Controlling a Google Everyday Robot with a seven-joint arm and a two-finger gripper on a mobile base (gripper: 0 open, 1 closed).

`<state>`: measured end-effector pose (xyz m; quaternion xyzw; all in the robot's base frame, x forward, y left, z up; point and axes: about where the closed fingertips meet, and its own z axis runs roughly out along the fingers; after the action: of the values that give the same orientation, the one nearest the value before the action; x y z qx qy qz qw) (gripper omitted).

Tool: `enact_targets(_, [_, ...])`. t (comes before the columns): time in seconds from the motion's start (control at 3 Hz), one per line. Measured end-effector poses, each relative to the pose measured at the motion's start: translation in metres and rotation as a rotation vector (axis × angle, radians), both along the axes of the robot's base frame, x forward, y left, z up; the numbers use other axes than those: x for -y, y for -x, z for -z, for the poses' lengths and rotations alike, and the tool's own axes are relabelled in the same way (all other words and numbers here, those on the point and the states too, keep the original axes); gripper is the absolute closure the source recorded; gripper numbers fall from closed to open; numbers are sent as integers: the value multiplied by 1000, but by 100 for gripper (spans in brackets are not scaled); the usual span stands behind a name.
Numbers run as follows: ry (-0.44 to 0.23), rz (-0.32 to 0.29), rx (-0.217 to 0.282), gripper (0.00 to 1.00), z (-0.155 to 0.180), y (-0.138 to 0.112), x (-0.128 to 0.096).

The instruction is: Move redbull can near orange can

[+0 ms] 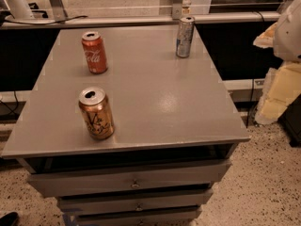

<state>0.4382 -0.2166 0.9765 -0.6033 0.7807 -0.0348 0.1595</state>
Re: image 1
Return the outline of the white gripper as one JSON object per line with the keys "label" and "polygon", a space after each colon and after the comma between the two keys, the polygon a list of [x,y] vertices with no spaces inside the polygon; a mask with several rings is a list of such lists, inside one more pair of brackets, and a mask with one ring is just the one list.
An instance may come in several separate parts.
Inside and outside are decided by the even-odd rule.
{"label": "white gripper", "polygon": [[272,48],[284,61],[278,69],[270,68],[265,76],[262,96],[255,121],[271,124],[286,111],[301,94],[301,0],[293,0],[277,23],[262,32],[253,44],[262,49]]}

